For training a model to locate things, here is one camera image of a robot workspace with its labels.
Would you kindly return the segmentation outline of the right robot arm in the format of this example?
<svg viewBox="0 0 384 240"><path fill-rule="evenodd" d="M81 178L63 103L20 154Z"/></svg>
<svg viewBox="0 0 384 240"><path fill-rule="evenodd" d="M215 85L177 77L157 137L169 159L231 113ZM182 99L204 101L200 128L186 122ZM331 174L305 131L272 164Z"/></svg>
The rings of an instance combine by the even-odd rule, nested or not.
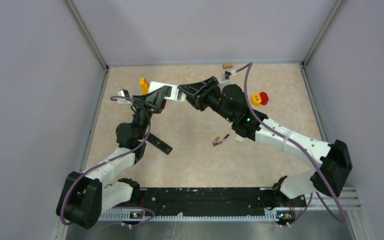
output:
<svg viewBox="0 0 384 240"><path fill-rule="evenodd" d="M275 147L310 166L310 170L284 176L275 184L273 200L277 205L287 206L294 198L315 192L329 197L341 195L353 168L345 142L315 140L262 112L251 111L241 87L229 80L220 84L216 77L210 77L178 88L195 109L211 108L230 122L238 136Z"/></svg>

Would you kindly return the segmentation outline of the white battery cover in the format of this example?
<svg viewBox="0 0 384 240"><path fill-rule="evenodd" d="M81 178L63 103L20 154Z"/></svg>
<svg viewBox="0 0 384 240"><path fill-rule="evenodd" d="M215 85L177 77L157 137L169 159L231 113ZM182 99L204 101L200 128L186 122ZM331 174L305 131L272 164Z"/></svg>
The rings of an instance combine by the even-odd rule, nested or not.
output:
<svg viewBox="0 0 384 240"><path fill-rule="evenodd" d="M237 135L235 137L235 140L238 141L238 142L243 142L244 138L242 136L240 136L240 135Z"/></svg>

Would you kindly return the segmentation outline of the white remote control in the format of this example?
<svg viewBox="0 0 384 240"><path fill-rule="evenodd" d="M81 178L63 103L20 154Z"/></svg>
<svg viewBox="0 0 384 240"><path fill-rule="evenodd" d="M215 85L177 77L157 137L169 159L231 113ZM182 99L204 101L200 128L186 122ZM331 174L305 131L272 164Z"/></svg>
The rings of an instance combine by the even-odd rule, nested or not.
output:
<svg viewBox="0 0 384 240"><path fill-rule="evenodd" d="M186 94L180 90L178 85L170 84L170 83L151 81L149 84L148 91L163 92L165 100L170 100L175 102L184 102L187 97Z"/></svg>

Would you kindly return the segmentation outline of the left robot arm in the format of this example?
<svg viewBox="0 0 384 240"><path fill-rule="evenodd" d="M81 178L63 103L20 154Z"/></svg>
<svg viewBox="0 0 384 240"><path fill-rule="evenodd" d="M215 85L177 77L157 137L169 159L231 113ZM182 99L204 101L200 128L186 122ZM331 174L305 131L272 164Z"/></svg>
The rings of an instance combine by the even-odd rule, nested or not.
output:
<svg viewBox="0 0 384 240"><path fill-rule="evenodd" d="M170 86L163 85L143 95L130 96L127 90L121 90L110 97L111 101L130 105L132 120L116 127L118 147L110 156L88 170L73 171L66 177L56 208L63 225L88 230L102 212L120 203L134 207L140 202L141 194L128 180L112 181L143 157L151 134L152 115L162 112L170 91Z"/></svg>

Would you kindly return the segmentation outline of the black remote control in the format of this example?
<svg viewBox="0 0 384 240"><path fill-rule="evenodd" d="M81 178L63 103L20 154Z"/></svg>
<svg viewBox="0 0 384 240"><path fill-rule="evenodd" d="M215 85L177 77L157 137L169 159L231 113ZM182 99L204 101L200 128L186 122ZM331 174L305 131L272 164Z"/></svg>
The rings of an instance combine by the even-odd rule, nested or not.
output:
<svg viewBox="0 0 384 240"><path fill-rule="evenodd" d="M165 153L166 155L169 155L173 148L168 145L166 142L155 136L154 134L150 133L148 135L147 141L151 143L153 146L155 146L157 149Z"/></svg>

